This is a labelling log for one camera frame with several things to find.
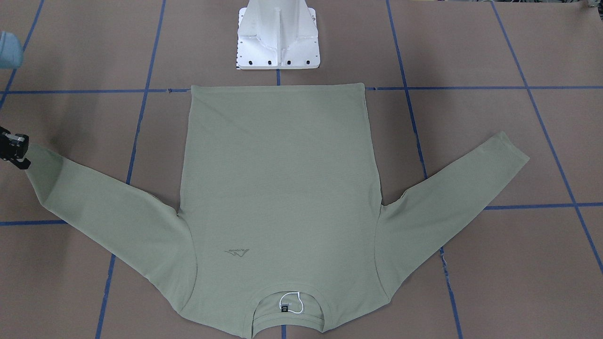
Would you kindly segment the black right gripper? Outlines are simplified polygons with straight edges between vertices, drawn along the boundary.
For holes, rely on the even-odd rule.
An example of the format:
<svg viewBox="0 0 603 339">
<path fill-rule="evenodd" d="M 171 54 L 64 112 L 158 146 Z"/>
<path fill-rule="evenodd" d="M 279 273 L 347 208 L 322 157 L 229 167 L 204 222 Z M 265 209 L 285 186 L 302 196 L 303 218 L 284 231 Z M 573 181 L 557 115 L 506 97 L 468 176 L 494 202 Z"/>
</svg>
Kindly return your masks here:
<svg viewBox="0 0 603 339">
<path fill-rule="evenodd" d="M 29 146 L 29 137 L 25 134 L 12 134 L 11 131 L 0 127 L 0 158 L 14 163 L 20 170 L 27 170 L 31 161 L 24 155 Z"/>
</svg>

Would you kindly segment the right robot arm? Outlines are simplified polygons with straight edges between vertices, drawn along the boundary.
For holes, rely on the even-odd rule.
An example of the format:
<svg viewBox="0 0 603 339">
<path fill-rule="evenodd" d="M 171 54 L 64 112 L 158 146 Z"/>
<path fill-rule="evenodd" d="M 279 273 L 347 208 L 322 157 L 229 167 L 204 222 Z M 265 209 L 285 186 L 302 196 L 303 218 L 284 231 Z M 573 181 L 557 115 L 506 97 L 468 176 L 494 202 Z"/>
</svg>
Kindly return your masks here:
<svg viewBox="0 0 603 339">
<path fill-rule="evenodd" d="M 0 68 L 17 69 L 23 62 L 23 49 L 17 36 L 11 32 L 1 32 Z M 0 158 L 15 165 L 20 170 L 27 170 L 31 161 L 25 157 L 29 148 L 29 137 L 25 134 L 14 134 L 4 127 L 0 128 Z"/>
</svg>

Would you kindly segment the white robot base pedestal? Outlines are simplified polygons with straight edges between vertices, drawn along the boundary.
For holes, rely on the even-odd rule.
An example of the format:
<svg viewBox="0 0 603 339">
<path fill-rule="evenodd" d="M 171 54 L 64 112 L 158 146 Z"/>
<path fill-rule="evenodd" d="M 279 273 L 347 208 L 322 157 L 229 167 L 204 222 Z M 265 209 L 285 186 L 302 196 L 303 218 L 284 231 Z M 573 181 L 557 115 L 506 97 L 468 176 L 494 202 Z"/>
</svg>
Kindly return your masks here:
<svg viewBox="0 0 603 339">
<path fill-rule="evenodd" d="M 250 0 L 238 12 L 236 67 L 316 69 L 318 38 L 316 11 L 305 0 Z"/>
</svg>

